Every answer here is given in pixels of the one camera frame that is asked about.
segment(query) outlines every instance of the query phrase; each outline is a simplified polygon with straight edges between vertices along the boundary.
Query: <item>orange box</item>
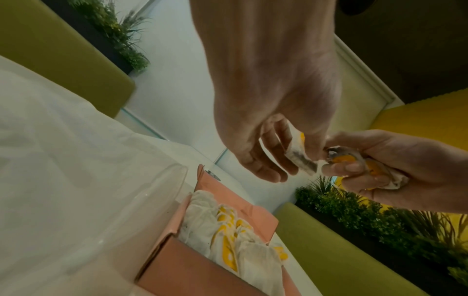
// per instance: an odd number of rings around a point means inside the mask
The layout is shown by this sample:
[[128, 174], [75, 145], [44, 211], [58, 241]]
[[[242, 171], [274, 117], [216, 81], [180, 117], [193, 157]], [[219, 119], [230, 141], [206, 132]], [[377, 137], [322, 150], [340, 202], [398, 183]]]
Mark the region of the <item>orange box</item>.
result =
[[[195, 190], [213, 193], [218, 203], [237, 210], [254, 232], [264, 241], [271, 240], [278, 220], [264, 208], [254, 206], [236, 195], [198, 167]], [[225, 270], [176, 238], [191, 196], [185, 198], [156, 241], [150, 256], [140, 269], [135, 282], [156, 296], [265, 296], [263, 292]], [[300, 296], [291, 277], [283, 267], [286, 296]]]

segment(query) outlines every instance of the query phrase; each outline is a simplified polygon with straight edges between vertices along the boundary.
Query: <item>planter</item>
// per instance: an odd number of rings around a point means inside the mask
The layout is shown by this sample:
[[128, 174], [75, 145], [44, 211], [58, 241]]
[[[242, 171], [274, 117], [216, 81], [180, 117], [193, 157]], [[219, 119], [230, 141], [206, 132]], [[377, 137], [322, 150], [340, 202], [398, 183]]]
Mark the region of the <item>planter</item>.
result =
[[440, 271], [426, 262], [408, 258], [378, 242], [373, 237], [366, 237], [357, 231], [348, 229], [334, 217], [304, 207], [299, 202], [296, 203], [296, 206], [429, 295], [468, 295], [468, 287], [459, 284], [444, 271]]
[[133, 67], [114, 49], [113, 45], [106, 37], [98, 32], [80, 13], [73, 9], [66, 0], [42, 0], [42, 2], [125, 74], [129, 74], [133, 70]]

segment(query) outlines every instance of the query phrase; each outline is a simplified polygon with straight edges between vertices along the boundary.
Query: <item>pink cardboard box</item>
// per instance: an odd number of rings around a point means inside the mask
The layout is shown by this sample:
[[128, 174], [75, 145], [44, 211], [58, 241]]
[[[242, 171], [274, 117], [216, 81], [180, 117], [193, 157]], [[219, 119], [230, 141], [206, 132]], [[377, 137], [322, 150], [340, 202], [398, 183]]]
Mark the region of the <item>pink cardboard box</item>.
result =
[[[198, 167], [195, 190], [213, 193], [218, 203], [230, 205], [240, 218], [248, 221], [264, 241], [271, 240], [278, 220], [264, 208], [254, 206]], [[218, 266], [180, 242], [176, 235], [182, 224], [191, 196], [185, 198], [158, 238], [153, 251], [139, 271], [138, 286], [156, 296], [265, 296], [263, 292]], [[291, 277], [283, 267], [286, 296], [300, 296]]]

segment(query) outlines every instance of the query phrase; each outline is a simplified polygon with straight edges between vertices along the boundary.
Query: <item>green plant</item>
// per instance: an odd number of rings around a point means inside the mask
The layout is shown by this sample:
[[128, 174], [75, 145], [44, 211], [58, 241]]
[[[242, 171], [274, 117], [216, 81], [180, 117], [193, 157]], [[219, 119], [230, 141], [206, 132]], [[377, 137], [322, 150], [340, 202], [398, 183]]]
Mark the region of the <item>green plant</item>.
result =
[[468, 286], [467, 242], [461, 233], [468, 226], [460, 217], [455, 231], [449, 217], [442, 213], [388, 208], [379, 203], [336, 188], [330, 178], [320, 176], [307, 187], [297, 188], [296, 205], [335, 217], [345, 227], [373, 237], [400, 253], [431, 262]]
[[71, 6], [83, 15], [131, 66], [141, 71], [149, 65], [148, 59], [136, 47], [140, 41], [140, 25], [145, 18], [131, 11], [120, 22], [117, 20], [113, 0], [68, 0]]

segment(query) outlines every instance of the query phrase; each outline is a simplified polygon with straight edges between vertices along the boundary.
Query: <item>grass-like plant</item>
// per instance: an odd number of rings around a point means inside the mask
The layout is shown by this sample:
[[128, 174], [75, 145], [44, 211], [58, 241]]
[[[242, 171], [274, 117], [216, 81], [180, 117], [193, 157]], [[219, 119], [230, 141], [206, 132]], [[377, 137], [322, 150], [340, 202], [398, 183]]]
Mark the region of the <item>grass-like plant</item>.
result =
[[461, 215], [458, 228], [446, 214], [388, 208], [335, 187], [330, 178], [319, 177], [296, 189], [296, 205], [335, 217], [345, 227], [377, 239], [405, 256], [429, 262], [468, 286], [468, 242], [461, 234], [468, 226]]
[[127, 60], [131, 66], [141, 71], [149, 65], [148, 59], [137, 50], [140, 41], [140, 25], [145, 18], [131, 11], [128, 15], [117, 19], [113, 0], [68, 0], [70, 5], [83, 15], [114, 48]]

